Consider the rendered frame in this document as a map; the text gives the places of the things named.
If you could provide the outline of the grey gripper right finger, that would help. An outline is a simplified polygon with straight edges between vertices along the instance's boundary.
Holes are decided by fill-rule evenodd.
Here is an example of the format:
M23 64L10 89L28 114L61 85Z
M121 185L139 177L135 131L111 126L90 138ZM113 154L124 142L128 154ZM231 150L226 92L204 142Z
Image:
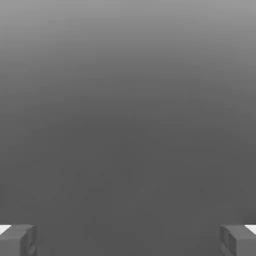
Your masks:
M222 256L256 256L256 224L221 225Z

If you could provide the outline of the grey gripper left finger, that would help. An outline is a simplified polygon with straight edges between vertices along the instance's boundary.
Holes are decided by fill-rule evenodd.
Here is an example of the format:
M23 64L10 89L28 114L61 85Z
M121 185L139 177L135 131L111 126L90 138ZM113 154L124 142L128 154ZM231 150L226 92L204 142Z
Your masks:
M0 224L0 256L37 256L37 227Z

